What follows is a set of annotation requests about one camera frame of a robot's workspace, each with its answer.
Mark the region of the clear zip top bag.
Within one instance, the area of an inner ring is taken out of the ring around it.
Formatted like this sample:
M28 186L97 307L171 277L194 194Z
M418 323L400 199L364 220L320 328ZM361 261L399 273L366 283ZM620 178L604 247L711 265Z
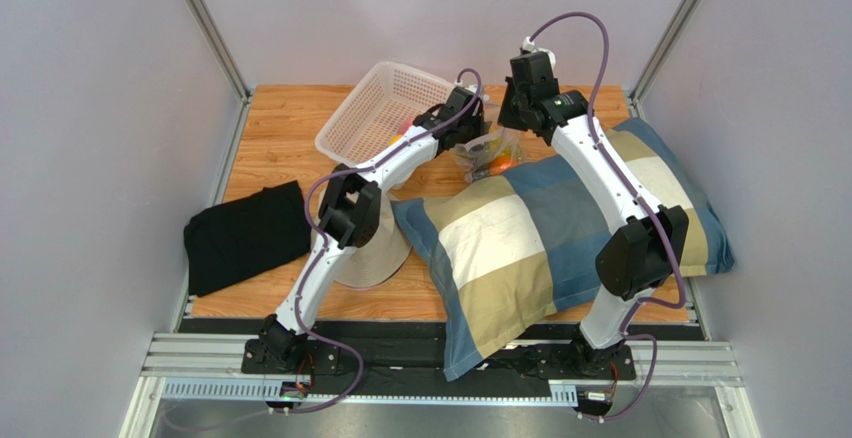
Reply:
M494 125L492 130L464 145L452 149L455 163L463 170L467 183L492 177L489 164L498 156L510 155L517 165L524 161L520 145L521 133L516 130Z

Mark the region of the white plastic basket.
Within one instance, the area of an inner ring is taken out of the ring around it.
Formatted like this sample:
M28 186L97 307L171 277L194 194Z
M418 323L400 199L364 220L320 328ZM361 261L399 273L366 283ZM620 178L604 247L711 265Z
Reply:
M442 103L454 85L417 68L383 61L374 65L326 121L315 148L353 167L391 144L410 118Z

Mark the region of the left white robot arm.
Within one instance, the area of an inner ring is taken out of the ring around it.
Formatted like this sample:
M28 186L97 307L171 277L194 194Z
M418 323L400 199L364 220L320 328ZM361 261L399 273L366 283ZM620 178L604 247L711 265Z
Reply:
M416 116L406 131L375 157L354 167L338 165L321 179L325 193L316 216L307 218L316 233L310 257L287 298L267 316L257 338L246 344L243 369L268 366L296 373L319 362L321 350L346 351L364 365L353 348L317 335L313 326L331 283L354 253L375 236L388 191L421 165L484 132L482 88L456 85L444 102Z

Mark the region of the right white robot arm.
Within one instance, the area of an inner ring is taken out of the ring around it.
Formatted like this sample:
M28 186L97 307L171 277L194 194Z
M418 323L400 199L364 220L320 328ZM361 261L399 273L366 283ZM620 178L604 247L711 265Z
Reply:
M682 277L689 218L640 183L581 93L561 92L547 52L523 51L510 69L499 124L531 131L552 147L586 186L611 233L595 258L600 288L567 356L576 374L596 377L623 347L640 305L669 276Z

